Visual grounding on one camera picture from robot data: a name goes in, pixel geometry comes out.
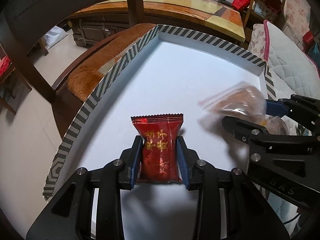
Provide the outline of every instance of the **metal screw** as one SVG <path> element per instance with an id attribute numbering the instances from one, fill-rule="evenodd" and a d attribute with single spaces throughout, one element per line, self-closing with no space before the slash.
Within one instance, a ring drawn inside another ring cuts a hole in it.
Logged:
<path id="1" fill-rule="evenodd" d="M 197 160 L 197 164 L 198 164 L 199 166 L 205 166 L 207 163 L 206 163 L 205 160 Z"/>
<path id="2" fill-rule="evenodd" d="M 242 174 L 242 171 L 239 168 L 234 168 L 233 169 L 233 173 L 236 174 L 236 175 L 240 175 L 240 174 Z"/>
<path id="3" fill-rule="evenodd" d="M 79 168 L 77 169 L 77 174 L 78 175 L 82 175 L 82 174 L 85 174 L 87 172 L 87 169 L 86 168 Z"/>
<path id="4" fill-rule="evenodd" d="M 260 133 L 260 132 L 259 132 L 258 129 L 253 129 L 253 130 L 251 131 L 251 133 L 254 134 L 254 135 L 257 135 L 257 134 Z"/>
<path id="5" fill-rule="evenodd" d="M 254 153 L 251 155 L 251 160 L 254 162 L 258 162 L 261 159 L 261 155 L 259 153 Z"/>
<path id="6" fill-rule="evenodd" d="M 120 159 L 116 159 L 113 161 L 114 166 L 120 166 L 121 164 L 122 164 L 122 160 L 120 160 Z"/>

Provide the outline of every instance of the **tiled floor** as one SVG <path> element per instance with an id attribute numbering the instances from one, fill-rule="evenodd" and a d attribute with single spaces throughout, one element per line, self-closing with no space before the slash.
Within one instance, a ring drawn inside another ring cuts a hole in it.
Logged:
<path id="1" fill-rule="evenodd" d="M 86 49 L 77 47 L 72 31 L 34 64 L 52 85 L 57 77 Z M 25 237 L 46 205 L 42 197 L 45 178 L 61 142 L 51 105 L 34 89 L 20 84 L 9 104 L 14 116 L 0 108 L 0 206 L 15 229 Z"/>

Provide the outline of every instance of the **blue gripper pad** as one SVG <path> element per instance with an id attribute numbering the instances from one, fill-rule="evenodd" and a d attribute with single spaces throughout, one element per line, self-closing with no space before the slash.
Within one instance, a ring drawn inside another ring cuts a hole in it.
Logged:
<path id="1" fill-rule="evenodd" d="M 266 114 L 272 116 L 283 117 L 284 115 L 288 115 L 289 108 L 284 106 L 279 101 L 267 100 L 267 112 Z"/>
<path id="2" fill-rule="evenodd" d="M 189 169 L 188 169 L 187 162 L 184 157 L 179 139 L 177 139 L 176 141 L 176 151 L 177 151 L 177 161 L 178 161 L 178 165 L 181 173 L 182 183 L 186 186 L 186 189 L 188 189 L 190 187 Z"/>
<path id="3" fill-rule="evenodd" d="M 143 140 L 141 138 L 139 145 L 138 145 L 138 148 L 137 148 L 137 152 L 135 153 L 134 161 L 133 161 L 132 168 L 131 168 L 130 185 L 132 188 L 136 184 L 137 178 L 138 178 L 138 173 L 139 173 L 139 169 L 140 169 L 141 154 L 142 154 L 142 147 L 143 147 Z"/>

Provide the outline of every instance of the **red snack package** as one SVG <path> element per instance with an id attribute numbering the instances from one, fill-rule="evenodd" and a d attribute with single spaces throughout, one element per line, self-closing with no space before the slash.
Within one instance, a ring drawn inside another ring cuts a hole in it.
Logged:
<path id="1" fill-rule="evenodd" d="M 183 123 L 183 114 L 136 116 L 131 120 L 145 139 L 140 179 L 178 181 L 176 138 Z"/>

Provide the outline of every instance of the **white plastic bag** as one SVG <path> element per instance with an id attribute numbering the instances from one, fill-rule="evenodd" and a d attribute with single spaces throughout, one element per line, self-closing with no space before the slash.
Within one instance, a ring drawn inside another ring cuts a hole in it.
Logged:
<path id="1" fill-rule="evenodd" d="M 66 33 L 64 29 L 59 28 L 58 26 L 53 27 L 44 35 L 44 39 L 47 43 L 46 49 L 50 49 L 67 35 L 68 33 Z"/>

